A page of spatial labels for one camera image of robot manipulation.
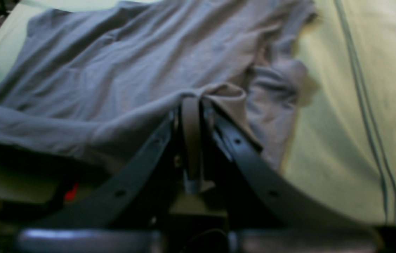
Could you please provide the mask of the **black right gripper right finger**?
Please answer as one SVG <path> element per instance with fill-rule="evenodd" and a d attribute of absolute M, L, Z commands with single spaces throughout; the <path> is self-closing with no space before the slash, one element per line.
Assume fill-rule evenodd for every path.
<path fill-rule="evenodd" d="M 209 100 L 202 102 L 211 165 L 230 216 L 230 253 L 379 253 L 381 235 L 294 187 Z"/>

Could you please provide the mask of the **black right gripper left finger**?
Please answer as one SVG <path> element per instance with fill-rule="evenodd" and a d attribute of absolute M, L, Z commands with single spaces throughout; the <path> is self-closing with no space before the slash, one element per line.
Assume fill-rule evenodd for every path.
<path fill-rule="evenodd" d="M 22 229 L 17 253 L 163 253 L 152 219 L 174 198 L 180 129 L 175 108 L 115 176 L 66 208 Z"/>

